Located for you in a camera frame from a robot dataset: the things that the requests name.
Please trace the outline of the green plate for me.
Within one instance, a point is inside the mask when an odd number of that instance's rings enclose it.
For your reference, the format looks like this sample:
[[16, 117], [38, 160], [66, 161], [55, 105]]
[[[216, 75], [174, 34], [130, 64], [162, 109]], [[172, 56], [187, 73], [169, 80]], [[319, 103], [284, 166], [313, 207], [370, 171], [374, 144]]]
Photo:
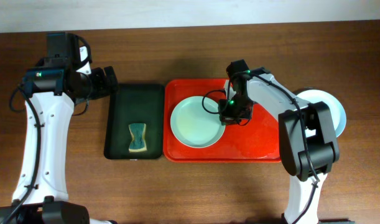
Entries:
[[218, 104], [210, 98], [191, 96], [178, 103], [170, 116], [175, 138], [192, 148], [206, 148], [217, 143], [225, 132]]

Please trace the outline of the yellow green sponge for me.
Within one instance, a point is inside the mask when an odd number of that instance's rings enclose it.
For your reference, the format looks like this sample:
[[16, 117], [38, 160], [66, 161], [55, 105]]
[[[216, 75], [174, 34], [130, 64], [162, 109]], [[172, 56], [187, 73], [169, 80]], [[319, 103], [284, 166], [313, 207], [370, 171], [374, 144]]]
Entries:
[[129, 152], [145, 152], [147, 145], [145, 140], [146, 124], [145, 123], [132, 123], [129, 125], [129, 132], [131, 134], [131, 142], [129, 144]]

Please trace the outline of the light blue plate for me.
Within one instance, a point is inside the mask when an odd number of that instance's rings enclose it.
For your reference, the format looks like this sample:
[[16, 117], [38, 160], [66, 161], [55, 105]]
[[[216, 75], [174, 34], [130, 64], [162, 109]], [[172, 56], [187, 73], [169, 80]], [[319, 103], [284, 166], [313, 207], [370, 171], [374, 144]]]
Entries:
[[322, 101], [327, 104], [331, 112], [336, 137], [339, 137], [342, 134], [346, 126], [346, 112], [337, 98], [328, 92], [314, 89], [301, 91], [297, 96], [311, 103]]

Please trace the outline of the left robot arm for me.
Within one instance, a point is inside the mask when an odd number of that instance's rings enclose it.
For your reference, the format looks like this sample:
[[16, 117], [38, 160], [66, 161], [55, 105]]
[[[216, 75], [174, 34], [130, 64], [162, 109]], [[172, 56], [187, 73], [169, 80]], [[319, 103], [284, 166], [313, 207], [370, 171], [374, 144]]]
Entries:
[[47, 34], [47, 55], [28, 69], [14, 93], [25, 100], [24, 157], [10, 206], [0, 223], [97, 223], [86, 207], [68, 201], [65, 180], [67, 137], [74, 109], [113, 95], [112, 67], [94, 68], [91, 48], [79, 35]]

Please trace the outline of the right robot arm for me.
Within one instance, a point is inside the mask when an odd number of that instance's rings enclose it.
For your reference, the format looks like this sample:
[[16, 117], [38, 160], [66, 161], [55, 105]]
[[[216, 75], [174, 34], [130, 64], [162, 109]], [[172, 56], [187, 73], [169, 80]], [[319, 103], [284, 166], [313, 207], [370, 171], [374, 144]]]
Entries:
[[321, 187], [340, 157], [329, 106], [299, 98], [270, 71], [264, 67], [251, 70], [244, 60], [231, 62], [226, 73], [226, 98], [218, 102], [221, 123], [248, 124], [255, 104], [278, 122], [279, 155], [290, 175], [289, 201], [282, 221], [319, 223]]

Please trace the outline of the black plastic tray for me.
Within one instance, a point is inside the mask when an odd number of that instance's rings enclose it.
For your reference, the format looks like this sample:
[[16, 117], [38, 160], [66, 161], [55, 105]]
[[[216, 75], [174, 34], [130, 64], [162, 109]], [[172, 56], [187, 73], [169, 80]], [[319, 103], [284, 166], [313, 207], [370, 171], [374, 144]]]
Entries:
[[[158, 159], [163, 150], [165, 87], [156, 83], [123, 83], [110, 97], [104, 156], [111, 160]], [[144, 123], [146, 151], [131, 152], [129, 125]]]

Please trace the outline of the red plastic tray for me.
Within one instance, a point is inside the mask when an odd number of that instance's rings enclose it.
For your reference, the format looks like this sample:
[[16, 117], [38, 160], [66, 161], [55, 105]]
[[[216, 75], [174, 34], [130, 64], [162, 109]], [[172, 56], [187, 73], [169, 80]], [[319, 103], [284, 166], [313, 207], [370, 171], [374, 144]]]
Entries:
[[175, 106], [191, 96], [204, 96], [222, 89], [226, 80], [176, 79], [165, 87], [164, 156], [172, 162], [280, 162], [278, 122], [260, 105], [254, 105], [252, 120], [245, 126], [229, 125], [220, 140], [206, 148], [182, 144], [170, 127]]

